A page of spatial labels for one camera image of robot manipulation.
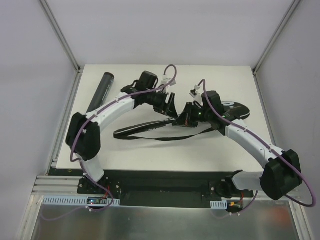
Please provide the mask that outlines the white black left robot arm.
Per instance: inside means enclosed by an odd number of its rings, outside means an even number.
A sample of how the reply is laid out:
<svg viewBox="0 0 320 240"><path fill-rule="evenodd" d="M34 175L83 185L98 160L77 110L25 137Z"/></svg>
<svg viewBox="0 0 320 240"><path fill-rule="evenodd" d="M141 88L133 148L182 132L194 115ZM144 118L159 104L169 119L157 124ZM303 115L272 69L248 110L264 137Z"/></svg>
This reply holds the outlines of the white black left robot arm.
<svg viewBox="0 0 320 240"><path fill-rule="evenodd" d="M175 85L176 79L165 75L161 85L155 87L157 81L155 74L144 71L133 84L123 87L114 100L94 111L86 114L77 112L72 116L65 142L70 147L70 154L77 156L85 176L90 179L88 188L94 194L102 194L106 188L98 153L101 133L111 123L143 104L151 105L171 118L177 117L172 103L175 95L165 91L168 86Z"/></svg>

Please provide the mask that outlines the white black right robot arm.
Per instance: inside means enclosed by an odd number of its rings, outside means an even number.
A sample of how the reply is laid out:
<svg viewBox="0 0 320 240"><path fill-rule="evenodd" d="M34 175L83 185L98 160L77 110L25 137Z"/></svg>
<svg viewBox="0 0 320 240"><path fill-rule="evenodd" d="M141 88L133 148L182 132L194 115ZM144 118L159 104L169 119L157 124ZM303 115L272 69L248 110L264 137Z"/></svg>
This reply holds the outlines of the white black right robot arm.
<svg viewBox="0 0 320 240"><path fill-rule="evenodd" d="M174 125L196 128L199 123L208 123L212 130L239 144L262 167L260 172L233 172L226 179L228 196L237 197L243 190L263 191L269 198L279 200L303 183L298 154L267 143L251 131L244 122L250 115L245 113L246 106L226 105L213 90L204 92L201 100L202 103L187 102Z"/></svg>

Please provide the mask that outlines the black racket bag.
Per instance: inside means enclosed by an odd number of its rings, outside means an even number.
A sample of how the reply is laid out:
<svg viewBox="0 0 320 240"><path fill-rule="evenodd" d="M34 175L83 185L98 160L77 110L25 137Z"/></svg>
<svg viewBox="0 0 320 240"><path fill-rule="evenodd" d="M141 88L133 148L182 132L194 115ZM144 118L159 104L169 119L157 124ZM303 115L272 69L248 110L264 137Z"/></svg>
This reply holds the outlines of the black racket bag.
<svg viewBox="0 0 320 240"><path fill-rule="evenodd" d="M250 109L239 102L223 101L221 106L223 107L222 116L227 118L229 121L236 119L245 120L251 114ZM138 140L140 137L136 136L136 134L163 128L167 125L171 125L173 127L196 128L199 123L210 124L210 127L203 130L201 134L213 131L219 131L222 133L223 127L226 126L222 120L218 120L218 117L213 113L209 106L201 106L198 103L188 102L178 118L169 117L164 120L128 126L116 130L113 133L113 137L118 140Z"/></svg>

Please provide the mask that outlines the black shuttlecock tube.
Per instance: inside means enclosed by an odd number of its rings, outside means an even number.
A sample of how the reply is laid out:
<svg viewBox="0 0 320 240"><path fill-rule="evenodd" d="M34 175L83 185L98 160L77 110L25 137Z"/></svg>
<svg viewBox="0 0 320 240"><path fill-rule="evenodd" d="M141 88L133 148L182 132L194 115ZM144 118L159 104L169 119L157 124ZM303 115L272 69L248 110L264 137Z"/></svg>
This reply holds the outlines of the black shuttlecock tube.
<svg viewBox="0 0 320 240"><path fill-rule="evenodd" d="M92 112L105 104L111 87L114 83L115 76L110 72L105 72L99 82L99 85L88 106L87 113Z"/></svg>

